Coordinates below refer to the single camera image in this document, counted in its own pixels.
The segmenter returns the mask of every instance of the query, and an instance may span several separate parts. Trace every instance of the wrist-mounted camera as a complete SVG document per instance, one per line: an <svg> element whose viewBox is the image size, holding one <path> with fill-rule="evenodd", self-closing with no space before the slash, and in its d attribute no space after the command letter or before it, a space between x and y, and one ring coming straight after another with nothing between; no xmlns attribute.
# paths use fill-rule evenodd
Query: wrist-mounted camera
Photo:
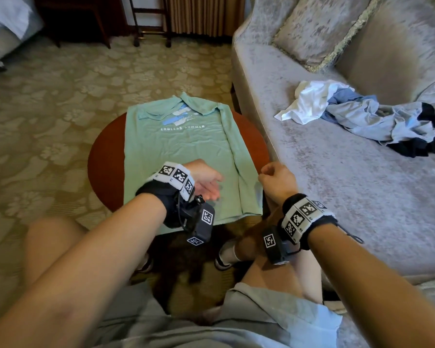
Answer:
<svg viewBox="0 0 435 348"><path fill-rule="evenodd" d="M194 246L209 242L214 208L201 195L193 197L195 181L184 166L165 162L135 195L141 193L153 194L162 201L167 211L164 221L166 227L181 227L189 234L187 242Z"/></svg>
<svg viewBox="0 0 435 348"><path fill-rule="evenodd" d="M285 200L282 211L284 217L277 225L267 227L262 234L267 257L274 265L287 263L290 256L301 250L309 250L307 236L320 225L338 226L358 243L364 244L361 238L339 225L334 213L324 204L308 198L305 194L295 194Z"/></svg>

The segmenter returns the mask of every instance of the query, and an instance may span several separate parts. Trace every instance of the round wooden table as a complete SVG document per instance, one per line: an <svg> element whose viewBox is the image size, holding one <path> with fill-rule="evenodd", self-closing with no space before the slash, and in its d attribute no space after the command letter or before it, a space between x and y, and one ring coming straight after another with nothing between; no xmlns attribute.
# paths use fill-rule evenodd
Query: round wooden table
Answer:
<svg viewBox="0 0 435 348"><path fill-rule="evenodd" d="M256 127L232 111L240 134L258 173L269 163L266 143ZM123 205L124 199L124 131L126 114L109 123L92 145L87 162L90 185L100 201L111 211Z"/></svg>

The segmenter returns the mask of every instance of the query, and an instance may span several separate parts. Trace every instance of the curtain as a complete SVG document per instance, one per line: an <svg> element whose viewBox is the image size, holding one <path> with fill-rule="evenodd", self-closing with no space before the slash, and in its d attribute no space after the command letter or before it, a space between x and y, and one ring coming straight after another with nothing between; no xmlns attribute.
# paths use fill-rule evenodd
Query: curtain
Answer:
<svg viewBox="0 0 435 348"><path fill-rule="evenodd" d="M174 33L232 36L244 21L245 0L167 0Z"/></svg>

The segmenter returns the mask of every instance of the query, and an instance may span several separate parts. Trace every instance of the throw pillow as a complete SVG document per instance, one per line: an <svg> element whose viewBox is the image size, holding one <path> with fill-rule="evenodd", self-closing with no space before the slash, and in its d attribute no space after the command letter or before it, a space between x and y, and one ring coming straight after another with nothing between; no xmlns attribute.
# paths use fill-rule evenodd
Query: throw pillow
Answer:
<svg viewBox="0 0 435 348"><path fill-rule="evenodd" d="M331 64L382 0L300 0L274 45L317 72Z"/></svg>

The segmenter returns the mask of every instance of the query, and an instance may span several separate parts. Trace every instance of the gray shorts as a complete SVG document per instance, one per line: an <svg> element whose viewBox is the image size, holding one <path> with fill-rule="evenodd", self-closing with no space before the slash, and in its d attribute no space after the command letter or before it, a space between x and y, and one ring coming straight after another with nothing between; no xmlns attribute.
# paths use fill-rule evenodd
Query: gray shorts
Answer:
<svg viewBox="0 0 435 348"><path fill-rule="evenodd" d="M143 282L118 293L86 346L122 347L129 341L129 347L148 347L154 337L152 346L162 347L160 340L167 336L164 346L169 347L203 339L207 348L214 346L213 340L221 347L223 340L233 339L241 347L265 346L263 341L273 347L336 347L340 323L341 316L324 305L238 283L227 292L213 324L200 327L166 315Z"/></svg>

